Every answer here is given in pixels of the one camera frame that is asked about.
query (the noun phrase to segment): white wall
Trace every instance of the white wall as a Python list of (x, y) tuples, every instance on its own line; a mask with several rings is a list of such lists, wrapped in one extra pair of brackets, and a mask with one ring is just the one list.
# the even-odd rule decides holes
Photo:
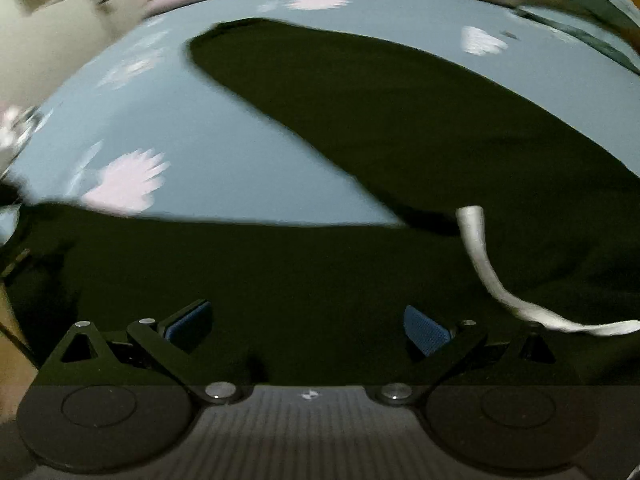
[(0, 102), (40, 104), (142, 16), (140, 0), (112, 0), (107, 23), (91, 0), (46, 1), (0, 0)]

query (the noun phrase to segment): blue gripper pad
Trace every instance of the blue gripper pad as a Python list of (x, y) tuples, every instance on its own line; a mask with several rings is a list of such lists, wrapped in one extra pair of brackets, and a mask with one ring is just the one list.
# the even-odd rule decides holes
[(404, 333), (426, 356), (451, 341), (449, 330), (410, 305), (404, 310)]
[(211, 304), (209, 301), (203, 301), (167, 326), (163, 336), (178, 348), (190, 352), (209, 334), (211, 314)]

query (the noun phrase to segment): ribbed gray surface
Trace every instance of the ribbed gray surface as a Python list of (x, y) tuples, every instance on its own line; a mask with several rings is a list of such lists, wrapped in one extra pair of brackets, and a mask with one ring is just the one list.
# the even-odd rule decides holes
[[(260, 386), (246, 401), (212, 407), (157, 461), (116, 480), (485, 480), (436, 447), (412, 412), (372, 402), (359, 386)], [(104, 478), (38, 468), (28, 480)], [(576, 470), (548, 480), (587, 480)]]

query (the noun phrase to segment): silver screw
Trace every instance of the silver screw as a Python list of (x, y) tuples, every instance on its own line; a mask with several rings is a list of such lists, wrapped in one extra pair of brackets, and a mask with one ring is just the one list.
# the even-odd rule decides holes
[(413, 392), (411, 386), (404, 383), (387, 384), (386, 386), (382, 386), (380, 390), (382, 396), (389, 400), (405, 400), (411, 397)]
[(213, 399), (228, 399), (232, 397), (237, 388), (231, 383), (211, 383), (204, 389), (205, 393)]

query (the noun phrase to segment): drawstring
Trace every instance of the drawstring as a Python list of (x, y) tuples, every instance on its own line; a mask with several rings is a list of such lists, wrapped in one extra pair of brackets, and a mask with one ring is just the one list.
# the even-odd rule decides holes
[(471, 257), (480, 280), (489, 293), (514, 316), (542, 324), (549, 330), (560, 332), (585, 332), (596, 336), (623, 335), (640, 330), (640, 321), (619, 321), (604, 325), (583, 325), (569, 321), (555, 312), (528, 303), (505, 290), (493, 270), (484, 244), (484, 216), (480, 206), (463, 207), (456, 212), (460, 233), (466, 252)]

